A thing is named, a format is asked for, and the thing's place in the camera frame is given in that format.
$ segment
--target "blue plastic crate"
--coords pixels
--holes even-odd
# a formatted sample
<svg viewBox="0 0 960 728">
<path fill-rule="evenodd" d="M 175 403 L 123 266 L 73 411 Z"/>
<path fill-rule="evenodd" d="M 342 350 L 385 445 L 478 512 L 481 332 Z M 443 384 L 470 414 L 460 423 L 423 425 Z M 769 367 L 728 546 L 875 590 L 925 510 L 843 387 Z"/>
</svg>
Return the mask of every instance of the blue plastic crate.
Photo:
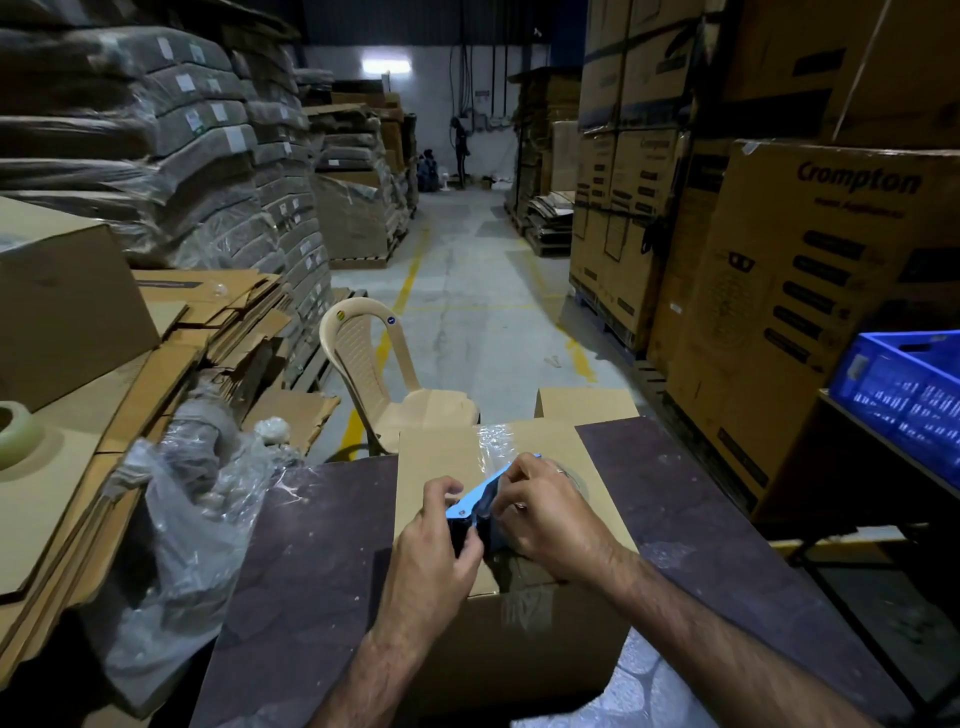
<svg viewBox="0 0 960 728">
<path fill-rule="evenodd" d="M 830 395 L 960 488 L 960 331 L 861 333 Z"/>
</svg>

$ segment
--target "plastic chair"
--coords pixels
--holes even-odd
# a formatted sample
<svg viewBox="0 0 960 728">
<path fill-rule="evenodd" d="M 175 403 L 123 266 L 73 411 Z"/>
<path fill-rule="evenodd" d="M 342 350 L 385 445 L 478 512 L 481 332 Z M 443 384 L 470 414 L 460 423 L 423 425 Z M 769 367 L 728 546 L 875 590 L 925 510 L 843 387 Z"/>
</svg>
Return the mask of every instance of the plastic chair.
<svg viewBox="0 0 960 728">
<path fill-rule="evenodd" d="M 383 322 L 390 336 L 408 392 L 402 402 L 390 399 L 390 392 L 376 366 L 371 342 L 371 316 Z M 357 297 L 336 303 L 320 321 L 320 344 L 326 358 L 347 384 L 353 406 L 367 430 L 372 453 L 375 450 L 377 453 L 396 453 L 400 431 L 404 427 L 476 425 L 480 422 L 477 405 L 464 392 L 420 386 L 403 326 L 394 312 L 380 301 Z"/>
</svg>

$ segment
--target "plastic bag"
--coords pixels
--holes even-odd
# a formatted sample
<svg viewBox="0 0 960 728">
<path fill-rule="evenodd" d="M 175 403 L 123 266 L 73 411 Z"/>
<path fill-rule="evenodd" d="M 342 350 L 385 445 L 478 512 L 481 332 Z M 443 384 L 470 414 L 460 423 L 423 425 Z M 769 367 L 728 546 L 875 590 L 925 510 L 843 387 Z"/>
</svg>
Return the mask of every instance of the plastic bag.
<svg viewBox="0 0 960 728">
<path fill-rule="evenodd" d="M 299 462 L 295 450 L 240 433 L 209 385 L 180 406 L 158 446 L 139 440 L 125 458 L 122 482 L 149 480 L 143 507 L 81 619 L 137 715 L 155 710 L 220 632 L 267 487 Z"/>
</svg>

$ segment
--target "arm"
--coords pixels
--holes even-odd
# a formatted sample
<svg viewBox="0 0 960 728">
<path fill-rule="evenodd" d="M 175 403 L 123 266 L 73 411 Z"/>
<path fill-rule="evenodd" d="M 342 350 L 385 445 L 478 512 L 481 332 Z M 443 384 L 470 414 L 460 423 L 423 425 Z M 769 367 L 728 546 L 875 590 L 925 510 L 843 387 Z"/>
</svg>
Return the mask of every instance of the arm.
<svg viewBox="0 0 960 728">
<path fill-rule="evenodd" d="M 609 599 L 719 724 L 876 726 L 621 546 L 553 463 L 524 453 L 504 478 L 492 509 L 517 550 Z"/>
<path fill-rule="evenodd" d="M 483 559 L 475 529 L 454 556 L 444 497 L 463 485 L 451 477 L 423 486 L 423 508 L 394 545 L 376 622 L 353 661 L 314 714 L 309 728 L 381 728 L 460 611 Z"/>
</svg>

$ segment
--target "tape roll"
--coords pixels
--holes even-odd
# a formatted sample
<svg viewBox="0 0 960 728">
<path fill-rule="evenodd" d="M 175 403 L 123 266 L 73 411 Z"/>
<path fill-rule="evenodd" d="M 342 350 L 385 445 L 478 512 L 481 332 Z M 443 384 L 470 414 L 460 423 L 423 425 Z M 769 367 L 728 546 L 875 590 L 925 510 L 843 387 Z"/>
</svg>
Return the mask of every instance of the tape roll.
<svg viewBox="0 0 960 728">
<path fill-rule="evenodd" d="M 23 460 L 43 440 L 43 424 L 18 401 L 0 401 L 0 470 Z"/>
</svg>

